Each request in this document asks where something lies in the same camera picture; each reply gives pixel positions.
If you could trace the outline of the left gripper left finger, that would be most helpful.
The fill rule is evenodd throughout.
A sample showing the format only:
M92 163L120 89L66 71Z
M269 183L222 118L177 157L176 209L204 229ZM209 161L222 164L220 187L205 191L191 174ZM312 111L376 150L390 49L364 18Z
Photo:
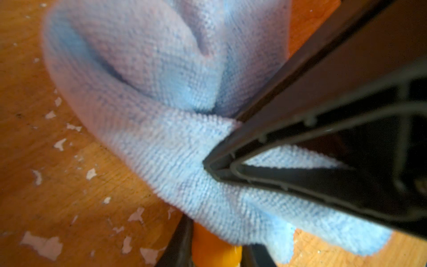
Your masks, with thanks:
M155 267L193 267L192 262L193 220L183 215Z

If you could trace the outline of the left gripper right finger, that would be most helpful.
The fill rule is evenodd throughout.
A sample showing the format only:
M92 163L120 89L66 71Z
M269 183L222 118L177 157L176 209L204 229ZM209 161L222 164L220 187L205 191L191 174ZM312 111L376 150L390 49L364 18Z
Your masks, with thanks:
M243 246L242 267L277 267L266 247L260 244Z

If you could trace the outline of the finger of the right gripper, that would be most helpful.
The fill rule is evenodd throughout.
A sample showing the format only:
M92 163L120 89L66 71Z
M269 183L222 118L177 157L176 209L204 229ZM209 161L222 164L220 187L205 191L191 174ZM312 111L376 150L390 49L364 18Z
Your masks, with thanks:
M427 202L398 190L393 180L352 168L268 168L233 163L232 173L255 186L427 237Z
M348 38L278 95L205 159L217 180L398 182L426 147L427 3L346 2L338 17L356 19ZM247 161L280 145L313 144L339 134L340 168L270 168Z

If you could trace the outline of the blue microfiber cloth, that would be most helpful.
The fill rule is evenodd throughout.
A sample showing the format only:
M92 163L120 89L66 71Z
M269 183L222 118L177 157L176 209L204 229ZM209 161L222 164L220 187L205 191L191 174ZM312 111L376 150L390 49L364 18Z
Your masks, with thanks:
M164 201L288 263L297 228L354 254L391 230L290 195L217 182L203 160L288 59L290 1L57 1L50 77L84 126Z

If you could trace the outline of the orange cap toothpaste tube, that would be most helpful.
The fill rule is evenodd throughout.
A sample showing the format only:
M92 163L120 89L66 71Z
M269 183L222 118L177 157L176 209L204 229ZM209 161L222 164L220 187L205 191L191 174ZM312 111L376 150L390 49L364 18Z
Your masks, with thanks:
M193 223L191 256L196 267L239 267L242 247L231 245Z

